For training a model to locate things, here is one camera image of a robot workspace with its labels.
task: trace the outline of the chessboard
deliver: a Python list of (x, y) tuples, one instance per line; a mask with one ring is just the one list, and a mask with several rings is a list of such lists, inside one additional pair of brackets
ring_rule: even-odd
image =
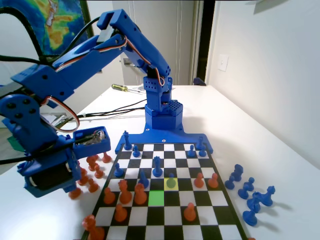
[[(137, 144), (139, 157), (133, 156), (133, 148), (125, 150), (124, 146), (114, 160), (113, 167), (101, 191), (93, 210), (96, 226), (104, 228), (106, 240), (247, 240), (240, 220), (228, 196), (224, 183), (214, 164), (212, 156), (201, 157), (196, 151), (195, 157), (188, 157), (190, 144)], [(160, 177), (155, 177), (154, 157), (160, 157)], [(115, 163), (124, 170), (122, 177), (114, 176)], [(144, 190), (147, 200), (142, 205), (134, 201), (135, 186), (140, 173), (144, 172), (149, 180)], [(176, 185), (168, 188), (166, 181), (169, 174), (174, 174)], [(194, 180), (198, 173), (203, 174), (205, 184), (197, 188)], [(218, 174), (217, 188), (211, 188), (208, 180), (213, 173)], [(122, 222), (115, 220), (115, 208), (120, 203), (119, 181), (127, 181), (127, 189), (132, 199), (122, 204), (127, 210), (127, 217)], [(115, 201), (104, 203), (104, 189), (109, 187), (115, 193)], [(184, 210), (188, 203), (194, 204), (196, 219), (187, 221)], [(88, 238), (85, 231), (81, 240)]]

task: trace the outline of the white wall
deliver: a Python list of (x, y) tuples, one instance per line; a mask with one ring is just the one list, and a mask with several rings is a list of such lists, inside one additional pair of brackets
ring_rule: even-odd
[(209, 83), (319, 168), (320, 1), (252, 2), (220, 2)]

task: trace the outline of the blue chess piece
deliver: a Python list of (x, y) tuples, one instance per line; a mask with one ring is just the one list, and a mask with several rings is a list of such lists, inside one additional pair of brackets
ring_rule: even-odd
[(135, 158), (137, 158), (137, 157), (140, 156), (140, 152), (139, 152), (139, 150), (138, 150), (138, 146), (137, 146), (137, 145), (134, 145), (134, 147), (133, 147), (133, 156), (134, 156)]
[(275, 194), (275, 192), (276, 192), (275, 186), (269, 186), (266, 190), (266, 194), (261, 195), (261, 203), (265, 206), (270, 207), (273, 203), (271, 199), (271, 195)]
[(202, 146), (201, 150), (199, 151), (199, 155), (200, 155), (200, 157), (207, 156), (206, 146), (205, 145)]
[(117, 178), (121, 178), (124, 174), (124, 170), (122, 168), (120, 168), (120, 165), (119, 163), (116, 163), (115, 164), (115, 171), (114, 171), (114, 175), (117, 177)]
[(235, 177), (231, 175), (229, 177), (229, 180), (224, 182), (225, 187), (230, 190), (234, 189), (235, 188), (235, 184), (233, 183), (234, 180), (235, 180)]
[(190, 145), (190, 150), (187, 152), (188, 157), (193, 158), (196, 156), (196, 151), (194, 150), (194, 146)]
[(260, 205), (254, 204), (251, 211), (244, 211), (242, 214), (243, 220), (250, 226), (255, 226), (258, 222), (255, 216), (260, 211)]
[(162, 169), (160, 168), (160, 157), (155, 156), (153, 160), (155, 165), (155, 168), (152, 170), (153, 176), (160, 177), (163, 172)]
[(249, 197), (248, 187), (249, 186), (247, 184), (243, 184), (243, 189), (238, 190), (238, 195), (240, 198), (247, 199)]
[(240, 164), (236, 164), (234, 166), (234, 172), (231, 173), (232, 176), (234, 176), (234, 180), (236, 182), (240, 182), (241, 181), (241, 174), (244, 173), (244, 168), (240, 165)]
[(244, 184), (248, 185), (248, 191), (251, 192), (255, 189), (254, 184), (253, 184), (254, 182), (255, 182), (255, 179), (253, 177), (249, 177), (249, 180), (244, 183)]

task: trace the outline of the light switch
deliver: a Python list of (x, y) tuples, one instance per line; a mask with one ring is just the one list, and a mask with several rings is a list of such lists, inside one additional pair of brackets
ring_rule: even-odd
[(221, 71), (227, 71), (229, 55), (220, 54), (218, 59), (218, 69)]

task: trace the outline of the table surface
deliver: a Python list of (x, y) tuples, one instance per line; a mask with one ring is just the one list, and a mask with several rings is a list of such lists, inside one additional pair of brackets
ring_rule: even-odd
[[(228, 194), (247, 236), (257, 240), (318, 239), (319, 184), (315, 179), (319, 170), (212, 86), (174, 87), (172, 99), (183, 104), (185, 132), (207, 135), (221, 178), (227, 180), (235, 164), (244, 168), (242, 181), (235, 182), (234, 190), (228, 190)], [(145, 98), (109, 88), (82, 112), (111, 111)], [(124, 130), (130, 134), (143, 132), (145, 113), (138, 110), (118, 117), (87, 118), (81, 120), (79, 129), (98, 126), (105, 126), (108, 131), (109, 154), (114, 159)], [(80, 164), (88, 169), (85, 158), (80, 159)], [(112, 164), (101, 161), (99, 164), (108, 174)], [(249, 177), (255, 178), (255, 191), (266, 193), (272, 185), (276, 189), (273, 206), (261, 206), (255, 227), (242, 220), (242, 212), (248, 207), (237, 194)], [(106, 181), (105, 178), (94, 180), (101, 187)], [(101, 190), (89, 193), (86, 186), (81, 186), (83, 194), (77, 200), (71, 200), (62, 189), (35, 198), (23, 188), (24, 178), (16, 167), (2, 174), (0, 182), (0, 239), (6, 240), (80, 239), (84, 232), (81, 223), (92, 213), (101, 193)]]

